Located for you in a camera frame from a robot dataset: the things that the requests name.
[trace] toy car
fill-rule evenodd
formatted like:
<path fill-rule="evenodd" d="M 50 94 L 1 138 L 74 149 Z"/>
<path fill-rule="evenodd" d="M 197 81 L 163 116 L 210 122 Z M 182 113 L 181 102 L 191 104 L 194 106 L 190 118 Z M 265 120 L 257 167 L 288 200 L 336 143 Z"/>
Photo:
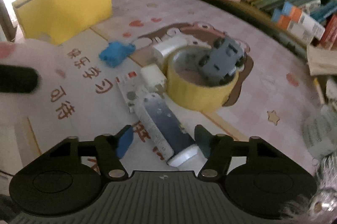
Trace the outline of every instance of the toy car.
<path fill-rule="evenodd" d="M 213 49 L 198 63 L 201 73 L 211 86 L 226 85 L 235 76 L 237 68 L 245 62 L 245 53 L 233 39 L 218 38 Z"/>

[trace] star print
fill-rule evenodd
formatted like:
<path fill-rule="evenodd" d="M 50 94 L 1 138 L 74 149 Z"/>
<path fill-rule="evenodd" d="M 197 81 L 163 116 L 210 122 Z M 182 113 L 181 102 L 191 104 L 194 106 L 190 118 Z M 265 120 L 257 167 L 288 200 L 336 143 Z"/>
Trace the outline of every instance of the star print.
<path fill-rule="evenodd" d="M 268 114 L 268 121 L 273 122 L 277 125 L 277 122 L 280 120 L 279 116 L 276 114 L 276 111 L 267 111 Z"/>

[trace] red chinese character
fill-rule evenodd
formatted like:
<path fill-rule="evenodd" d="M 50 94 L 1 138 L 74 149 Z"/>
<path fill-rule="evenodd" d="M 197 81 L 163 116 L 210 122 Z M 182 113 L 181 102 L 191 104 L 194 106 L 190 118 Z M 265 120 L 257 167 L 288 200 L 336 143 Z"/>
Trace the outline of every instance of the red chinese character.
<path fill-rule="evenodd" d="M 94 163 L 94 165 L 91 166 L 90 168 L 95 170 L 97 173 L 101 174 L 101 172 L 99 171 L 99 168 L 98 168 L 97 159 L 88 158 L 88 161 Z"/>
<path fill-rule="evenodd" d="M 65 102 L 67 104 L 61 103 L 61 107 L 55 110 L 55 112 L 61 111 L 57 116 L 59 120 L 68 118 L 69 115 L 72 115 L 72 112 L 75 112 L 75 107 L 70 105 L 70 102 L 68 102 L 67 100 Z"/>
<path fill-rule="evenodd" d="M 61 98 L 62 96 L 66 95 L 66 93 L 65 93 L 65 91 L 63 90 L 62 86 L 60 86 L 60 90 L 59 90 L 59 89 L 54 89 L 54 90 L 52 91 L 52 93 L 50 94 L 50 96 L 51 96 L 50 101 L 51 101 L 51 102 L 55 102 L 55 101 L 57 101 L 59 98 Z"/>
<path fill-rule="evenodd" d="M 83 78 L 90 78 L 97 77 L 102 71 L 100 71 L 98 68 L 89 68 L 89 72 L 85 71 L 85 74 L 83 74 Z"/>
<path fill-rule="evenodd" d="M 87 57 L 82 57 L 79 61 L 74 62 L 74 65 L 77 66 L 78 69 L 80 69 L 81 65 L 85 66 L 86 61 L 90 63 L 90 60 Z"/>
<path fill-rule="evenodd" d="M 81 55 L 81 50 L 78 48 L 74 48 L 71 52 L 67 54 L 71 59 L 76 58 L 77 56 Z"/>
<path fill-rule="evenodd" d="M 157 156 L 159 156 L 160 157 L 160 160 L 164 160 L 164 157 L 163 157 L 163 155 L 162 155 L 162 153 L 160 153 L 159 152 L 159 150 L 158 150 L 158 147 L 156 146 L 156 147 L 154 147 L 153 149 L 152 149 L 152 151 L 153 152 L 156 152 L 156 151 L 158 151 L 156 154 L 157 154 Z"/>
<path fill-rule="evenodd" d="M 132 125 L 132 127 L 143 143 L 145 142 L 145 138 L 150 139 L 149 133 L 145 130 L 144 125 L 142 125 L 140 121 Z"/>
<path fill-rule="evenodd" d="M 107 88 L 105 88 L 106 82 L 109 84 L 109 87 Z M 102 81 L 102 86 L 96 85 L 96 87 L 98 88 L 98 90 L 96 90 L 97 94 L 103 94 L 108 92 L 114 85 L 109 80 L 104 79 L 104 81 Z"/>

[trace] yellow board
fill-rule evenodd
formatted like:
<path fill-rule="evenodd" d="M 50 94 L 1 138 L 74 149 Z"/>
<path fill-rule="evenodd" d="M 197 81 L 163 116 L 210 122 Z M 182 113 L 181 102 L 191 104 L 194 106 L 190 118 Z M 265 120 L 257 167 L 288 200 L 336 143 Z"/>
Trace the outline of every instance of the yellow board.
<path fill-rule="evenodd" d="M 18 0 L 16 4 L 24 36 L 47 34 L 55 45 L 112 15 L 111 0 Z"/>
<path fill-rule="evenodd" d="M 179 51 L 173 53 L 168 61 L 166 88 L 168 96 L 176 104 L 190 110 L 212 112 L 220 108 L 228 100 L 239 79 L 239 72 L 236 71 L 234 79 L 223 86 L 207 87 L 190 83 L 180 77 L 174 69 L 174 57 Z"/>

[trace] metal screw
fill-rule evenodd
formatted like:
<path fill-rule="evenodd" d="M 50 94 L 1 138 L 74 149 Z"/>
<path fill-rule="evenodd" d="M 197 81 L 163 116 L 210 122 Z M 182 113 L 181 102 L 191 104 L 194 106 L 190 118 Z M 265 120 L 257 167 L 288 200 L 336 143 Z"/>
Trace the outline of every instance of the metal screw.
<path fill-rule="evenodd" d="M 212 169 L 205 169 L 201 172 L 201 175 L 206 178 L 214 178 L 218 175 L 218 172 Z"/>
<path fill-rule="evenodd" d="M 125 172 L 123 170 L 120 170 L 120 169 L 111 170 L 109 172 L 109 176 L 112 177 L 112 178 L 121 178 L 124 175 L 125 175 Z"/>

